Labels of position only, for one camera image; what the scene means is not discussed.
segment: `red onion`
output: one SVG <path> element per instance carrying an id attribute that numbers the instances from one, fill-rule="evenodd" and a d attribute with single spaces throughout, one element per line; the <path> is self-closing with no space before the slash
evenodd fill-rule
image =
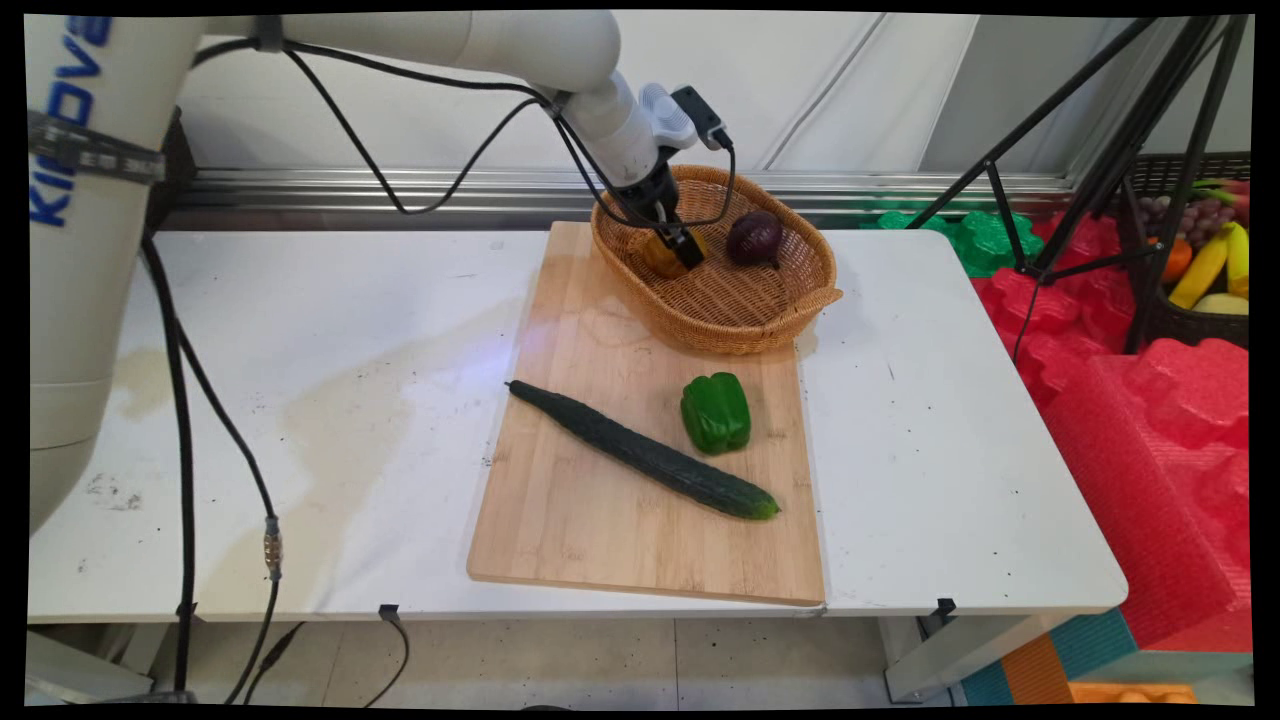
<path id="1" fill-rule="evenodd" d="M 782 247 L 782 222 L 773 213 L 756 210 L 733 222 L 728 231 L 728 259 L 739 265 L 769 263 L 778 269 L 778 249 Z"/>

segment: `robotic arm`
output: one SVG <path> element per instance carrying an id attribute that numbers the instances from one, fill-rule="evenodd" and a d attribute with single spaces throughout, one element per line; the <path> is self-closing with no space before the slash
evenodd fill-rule
<path id="1" fill-rule="evenodd" d="M 159 149 L 200 37 L 253 36 L 256 22 L 26 15 L 28 110 Z M 649 85 L 634 96 L 616 70 L 621 38 L 608 10 L 311 14 L 283 26 L 298 42 L 527 81 L 558 105 L 632 219 L 664 223 L 655 231 L 686 266 L 701 260 L 678 225 L 667 160 L 699 138 L 718 150 L 723 126 L 691 88 L 673 97 Z M 92 154 L 67 167 L 29 152 L 27 167 L 35 532 L 92 454 L 147 186 L 102 174 Z"/>

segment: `orange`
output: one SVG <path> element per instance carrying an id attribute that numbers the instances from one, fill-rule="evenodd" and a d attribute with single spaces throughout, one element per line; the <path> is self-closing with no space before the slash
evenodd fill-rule
<path id="1" fill-rule="evenodd" d="M 1147 245 L 1156 245 L 1158 241 L 1158 237 L 1148 237 Z M 1165 274 L 1160 277 L 1160 282 L 1165 284 L 1178 282 L 1190 264 L 1192 245 L 1187 242 L 1185 237 L 1179 234 L 1174 238 L 1174 249 L 1169 251 L 1169 263 L 1165 264 Z"/>

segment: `white table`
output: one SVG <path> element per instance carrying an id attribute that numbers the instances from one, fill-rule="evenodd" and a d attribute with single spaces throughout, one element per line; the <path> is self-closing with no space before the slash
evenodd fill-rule
<path id="1" fill-rule="evenodd" d="M 376 619 L 383 603 L 406 620 L 911 618 L 940 598 L 956 616 L 997 616 L 950 623 L 918 652 L 893 639 L 891 687 L 919 691 L 1119 605 L 1124 575 L 946 240 L 827 237 L 845 299 L 797 341 L 827 580 L 814 609 L 467 577 L 545 233 L 160 233 L 156 245 L 282 518 L 280 620 Z M 196 614 L 257 620 L 262 509 L 189 373 L 187 387 Z M 29 542 L 28 623 L 172 621 L 177 475 L 159 311 L 140 266 L 97 450 Z"/>

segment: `wicker basket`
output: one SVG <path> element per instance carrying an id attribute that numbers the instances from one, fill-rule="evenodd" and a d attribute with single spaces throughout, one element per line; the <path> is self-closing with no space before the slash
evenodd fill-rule
<path id="1" fill-rule="evenodd" d="M 1116 208 L 1116 228 L 1120 234 L 1120 249 L 1124 252 L 1135 252 L 1143 247 L 1146 233 L 1138 228 L 1138 197 L 1156 197 L 1170 195 L 1178 184 L 1178 176 L 1181 173 L 1183 155 L 1140 155 L 1129 174 L 1129 188 L 1124 183 L 1120 186 Z M 1249 154 L 1248 152 L 1210 152 L 1201 161 L 1196 179 L 1203 178 L 1231 178 L 1249 179 Z M 1129 284 L 1133 291 L 1140 292 L 1146 287 L 1147 273 L 1151 263 L 1128 263 Z M 1221 273 L 1210 287 L 1210 292 L 1226 292 L 1226 273 Z M 1187 345 L 1199 345 L 1207 337 L 1216 337 L 1249 348 L 1249 316 L 1248 315 L 1220 315 L 1216 313 L 1196 313 L 1185 310 L 1169 301 L 1169 292 L 1164 287 L 1156 288 L 1155 305 L 1147 318 L 1147 327 L 1143 337 L 1153 341 L 1160 337 L 1170 337 Z"/>
<path id="2" fill-rule="evenodd" d="M 677 165 L 677 213 L 686 220 L 712 218 L 724 202 L 728 173 L 700 165 Z M 614 214 L 617 202 L 605 196 Z M 782 220 L 780 269 L 740 266 L 724 250 L 733 220 L 768 210 Z M 644 245 L 653 231 L 621 225 L 599 206 L 591 211 L 591 236 L 605 264 L 646 313 L 655 331 L 696 350 L 746 355 L 792 341 L 827 305 L 840 300 L 836 259 L 812 224 L 759 186 L 737 176 L 724 219 L 698 228 L 709 256 L 691 272 L 666 279 L 645 265 Z"/>

